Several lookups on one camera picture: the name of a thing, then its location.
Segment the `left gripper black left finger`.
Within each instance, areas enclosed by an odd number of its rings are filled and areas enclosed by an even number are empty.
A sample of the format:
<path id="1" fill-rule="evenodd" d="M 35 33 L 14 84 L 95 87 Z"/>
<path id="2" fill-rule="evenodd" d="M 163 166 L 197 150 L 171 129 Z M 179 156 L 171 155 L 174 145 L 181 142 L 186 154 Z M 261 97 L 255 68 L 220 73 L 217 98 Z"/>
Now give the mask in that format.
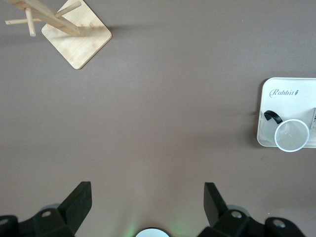
<path id="1" fill-rule="evenodd" d="M 37 237 L 73 237 L 92 207 L 90 182 L 81 182 L 57 208 L 33 217 Z"/>

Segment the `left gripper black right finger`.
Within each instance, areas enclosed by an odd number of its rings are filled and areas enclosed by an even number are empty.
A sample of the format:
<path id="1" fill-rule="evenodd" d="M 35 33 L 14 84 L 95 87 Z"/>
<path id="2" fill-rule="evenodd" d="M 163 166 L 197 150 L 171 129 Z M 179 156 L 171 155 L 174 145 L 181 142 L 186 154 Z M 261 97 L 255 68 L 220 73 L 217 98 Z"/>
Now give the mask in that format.
<path id="1" fill-rule="evenodd" d="M 209 226 L 201 237 L 263 237 L 264 225 L 242 207 L 227 205 L 214 183 L 204 184 L 204 211 Z"/>

